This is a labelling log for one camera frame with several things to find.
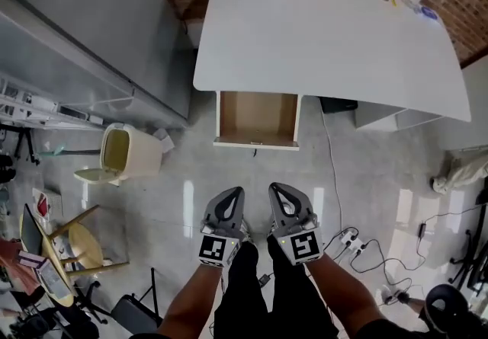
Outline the black office chair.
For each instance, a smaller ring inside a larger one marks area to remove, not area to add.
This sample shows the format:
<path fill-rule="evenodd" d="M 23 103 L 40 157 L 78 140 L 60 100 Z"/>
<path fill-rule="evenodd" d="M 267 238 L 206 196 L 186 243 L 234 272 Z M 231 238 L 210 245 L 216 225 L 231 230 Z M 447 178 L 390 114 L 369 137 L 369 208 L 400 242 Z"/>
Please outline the black office chair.
<path fill-rule="evenodd" d="M 63 327 L 61 339 L 99 339 L 100 334 L 98 327 L 85 310 L 89 310 L 99 323 L 108 323 L 106 319 L 100 319 L 96 312 L 100 312 L 106 316 L 109 316 L 109 313 L 93 304 L 91 301 L 93 290 L 100 285 L 101 284 L 97 280 L 92 282 L 86 294 L 77 288 L 77 296 L 74 298 L 74 302 L 70 307 L 60 305 L 53 300 L 52 303 L 54 304 L 54 307 L 41 310 L 39 311 L 39 314 L 50 328 L 56 326 L 59 322 L 59 316 L 64 318 L 68 325 Z"/>

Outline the cream trash bin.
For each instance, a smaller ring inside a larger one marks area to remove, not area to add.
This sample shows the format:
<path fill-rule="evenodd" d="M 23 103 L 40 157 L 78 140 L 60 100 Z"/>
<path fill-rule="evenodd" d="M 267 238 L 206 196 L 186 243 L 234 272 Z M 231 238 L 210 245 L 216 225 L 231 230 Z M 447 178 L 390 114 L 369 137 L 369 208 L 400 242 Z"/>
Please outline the cream trash bin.
<path fill-rule="evenodd" d="M 74 172 L 87 184 L 113 184 L 135 177 L 158 175 L 163 155 L 161 140 L 129 124 L 113 123 L 104 131 L 99 166 Z"/>

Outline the person's right forearm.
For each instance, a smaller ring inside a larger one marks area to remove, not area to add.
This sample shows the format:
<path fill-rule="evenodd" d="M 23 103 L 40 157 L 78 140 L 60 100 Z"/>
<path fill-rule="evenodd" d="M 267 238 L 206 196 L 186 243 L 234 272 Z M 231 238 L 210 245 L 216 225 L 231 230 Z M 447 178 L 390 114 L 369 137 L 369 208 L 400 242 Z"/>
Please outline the person's right forearm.
<path fill-rule="evenodd" d="M 340 320 L 349 339 L 354 339 L 365 325 L 384 319 L 363 283 L 326 254 L 307 263 L 307 268 L 323 300 Z"/>

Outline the person's black trousers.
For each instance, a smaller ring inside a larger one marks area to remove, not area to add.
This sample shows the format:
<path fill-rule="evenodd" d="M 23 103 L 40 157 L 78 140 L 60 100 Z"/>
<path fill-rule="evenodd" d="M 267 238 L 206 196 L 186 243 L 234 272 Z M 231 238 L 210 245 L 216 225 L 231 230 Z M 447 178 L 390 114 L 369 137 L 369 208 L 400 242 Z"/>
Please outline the person's black trousers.
<path fill-rule="evenodd" d="M 304 267 L 290 263 L 274 236 L 267 244 L 275 278 L 272 310 L 257 277 L 258 249 L 246 241 L 214 313 L 214 339 L 337 339 L 339 330 Z"/>

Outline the teal dustpan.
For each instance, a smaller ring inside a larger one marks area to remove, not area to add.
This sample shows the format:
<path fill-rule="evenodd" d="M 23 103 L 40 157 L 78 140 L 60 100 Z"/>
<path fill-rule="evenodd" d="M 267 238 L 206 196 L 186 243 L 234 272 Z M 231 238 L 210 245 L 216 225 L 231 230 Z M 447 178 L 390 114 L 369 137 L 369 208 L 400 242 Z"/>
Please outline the teal dustpan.
<path fill-rule="evenodd" d="M 101 154 L 101 149 L 65 149 L 64 146 L 58 146 L 53 151 L 38 152 L 37 155 L 40 157 L 56 157 L 64 155 L 95 155 Z"/>

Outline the white crumpled paper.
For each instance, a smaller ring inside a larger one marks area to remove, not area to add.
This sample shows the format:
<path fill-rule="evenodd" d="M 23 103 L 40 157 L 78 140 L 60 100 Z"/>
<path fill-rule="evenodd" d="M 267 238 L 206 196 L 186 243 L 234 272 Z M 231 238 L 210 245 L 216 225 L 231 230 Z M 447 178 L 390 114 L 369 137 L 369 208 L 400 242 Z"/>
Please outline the white crumpled paper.
<path fill-rule="evenodd" d="M 161 142 L 162 151 L 164 153 L 167 153 L 174 149 L 175 144 L 166 129 L 159 128 L 152 135 Z"/>

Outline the red white paper sheet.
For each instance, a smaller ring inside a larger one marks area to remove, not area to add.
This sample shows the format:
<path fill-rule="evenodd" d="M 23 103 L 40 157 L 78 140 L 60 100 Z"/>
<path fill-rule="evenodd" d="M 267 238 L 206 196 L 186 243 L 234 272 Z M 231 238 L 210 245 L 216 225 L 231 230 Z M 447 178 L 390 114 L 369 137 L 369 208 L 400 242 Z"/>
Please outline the red white paper sheet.
<path fill-rule="evenodd" d="M 32 188 L 34 211 L 40 219 L 49 221 L 52 216 L 63 213 L 62 196 L 49 189 Z"/>

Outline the white desk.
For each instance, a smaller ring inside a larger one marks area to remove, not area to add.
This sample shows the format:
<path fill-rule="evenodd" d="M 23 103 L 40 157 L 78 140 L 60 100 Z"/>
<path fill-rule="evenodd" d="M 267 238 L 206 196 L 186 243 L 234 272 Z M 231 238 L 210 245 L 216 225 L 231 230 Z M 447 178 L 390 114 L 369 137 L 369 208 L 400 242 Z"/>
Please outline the white desk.
<path fill-rule="evenodd" d="M 403 0 L 209 0 L 194 72 L 201 91 L 343 98 L 470 121 L 440 17 Z"/>

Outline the white shelving rack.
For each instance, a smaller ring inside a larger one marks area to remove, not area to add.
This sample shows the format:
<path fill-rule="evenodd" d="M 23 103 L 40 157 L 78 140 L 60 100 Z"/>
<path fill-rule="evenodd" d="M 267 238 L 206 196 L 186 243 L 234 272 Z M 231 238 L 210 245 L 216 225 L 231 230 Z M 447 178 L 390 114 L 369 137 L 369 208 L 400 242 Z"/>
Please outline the white shelving rack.
<path fill-rule="evenodd" d="M 0 71 L 0 123 L 44 130 L 100 130 L 99 117 L 61 105 Z"/>

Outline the blue printed plastic wrapper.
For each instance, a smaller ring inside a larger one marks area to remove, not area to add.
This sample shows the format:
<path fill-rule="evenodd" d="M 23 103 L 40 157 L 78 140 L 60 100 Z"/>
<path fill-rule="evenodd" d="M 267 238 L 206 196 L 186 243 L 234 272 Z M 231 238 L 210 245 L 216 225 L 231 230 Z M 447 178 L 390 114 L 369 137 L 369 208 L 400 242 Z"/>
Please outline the blue printed plastic wrapper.
<path fill-rule="evenodd" d="M 424 5 L 416 6 L 413 11 L 417 16 L 424 19 L 429 19 L 430 21 L 439 22 L 441 20 L 434 10 Z"/>

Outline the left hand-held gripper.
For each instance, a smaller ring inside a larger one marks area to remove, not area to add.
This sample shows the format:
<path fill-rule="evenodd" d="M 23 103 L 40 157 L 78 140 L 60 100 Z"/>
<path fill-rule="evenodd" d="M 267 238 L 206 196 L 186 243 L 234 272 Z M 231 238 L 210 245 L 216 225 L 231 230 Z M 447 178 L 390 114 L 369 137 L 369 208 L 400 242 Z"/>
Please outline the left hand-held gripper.
<path fill-rule="evenodd" d="M 202 264 L 230 267 L 242 247 L 239 231 L 243 218 L 245 191 L 231 187 L 212 198 L 201 222 L 202 241 L 198 259 Z"/>

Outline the black folding chair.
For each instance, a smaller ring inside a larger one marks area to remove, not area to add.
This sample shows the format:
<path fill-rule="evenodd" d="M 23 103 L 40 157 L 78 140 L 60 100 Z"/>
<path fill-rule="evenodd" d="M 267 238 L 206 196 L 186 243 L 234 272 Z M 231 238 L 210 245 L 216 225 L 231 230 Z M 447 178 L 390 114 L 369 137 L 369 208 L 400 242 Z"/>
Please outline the black folding chair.
<path fill-rule="evenodd" d="M 155 269 L 151 268 L 151 286 L 140 297 L 134 293 L 122 296 L 111 310 L 111 317 L 131 334 L 155 333 L 163 318 L 159 315 L 159 305 L 156 293 Z M 152 296 L 153 308 L 143 304 L 143 299 Z"/>

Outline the black laptop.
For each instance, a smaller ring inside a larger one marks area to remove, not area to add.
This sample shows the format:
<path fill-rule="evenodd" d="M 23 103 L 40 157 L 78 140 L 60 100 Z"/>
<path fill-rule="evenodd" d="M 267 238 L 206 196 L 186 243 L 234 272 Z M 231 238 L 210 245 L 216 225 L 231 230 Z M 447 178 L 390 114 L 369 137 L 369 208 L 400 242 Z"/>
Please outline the black laptop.
<path fill-rule="evenodd" d="M 21 219 L 21 241 L 26 252 L 35 255 L 42 254 L 43 236 L 27 204 L 24 205 Z"/>

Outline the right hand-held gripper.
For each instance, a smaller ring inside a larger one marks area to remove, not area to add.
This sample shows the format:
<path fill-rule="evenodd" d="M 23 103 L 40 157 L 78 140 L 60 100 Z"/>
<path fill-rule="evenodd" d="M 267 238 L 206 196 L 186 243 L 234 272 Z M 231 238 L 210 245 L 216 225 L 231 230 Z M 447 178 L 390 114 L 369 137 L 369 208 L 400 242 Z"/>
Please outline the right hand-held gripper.
<path fill-rule="evenodd" d="M 288 184 L 273 182 L 268 188 L 276 222 L 273 237 L 294 266 L 323 256 L 323 237 L 309 197 Z"/>

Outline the white desk drawer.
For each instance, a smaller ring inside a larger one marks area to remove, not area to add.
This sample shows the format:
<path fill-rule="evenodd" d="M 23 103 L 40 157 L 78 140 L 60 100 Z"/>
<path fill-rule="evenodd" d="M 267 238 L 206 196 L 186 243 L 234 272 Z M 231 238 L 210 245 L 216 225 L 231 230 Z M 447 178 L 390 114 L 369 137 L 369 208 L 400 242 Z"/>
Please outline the white desk drawer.
<path fill-rule="evenodd" d="M 245 91 L 218 91 L 217 147 L 297 151 L 302 97 Z"/>

